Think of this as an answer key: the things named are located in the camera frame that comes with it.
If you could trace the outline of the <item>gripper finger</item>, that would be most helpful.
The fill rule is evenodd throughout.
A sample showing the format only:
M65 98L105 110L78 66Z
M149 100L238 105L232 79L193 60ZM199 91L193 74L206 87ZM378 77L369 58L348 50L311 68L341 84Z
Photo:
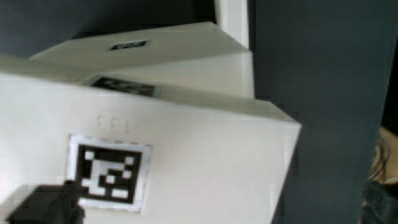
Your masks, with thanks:
M78 205L80 188L73 181L39 185L7 215L9 224L83 224L85 211Z

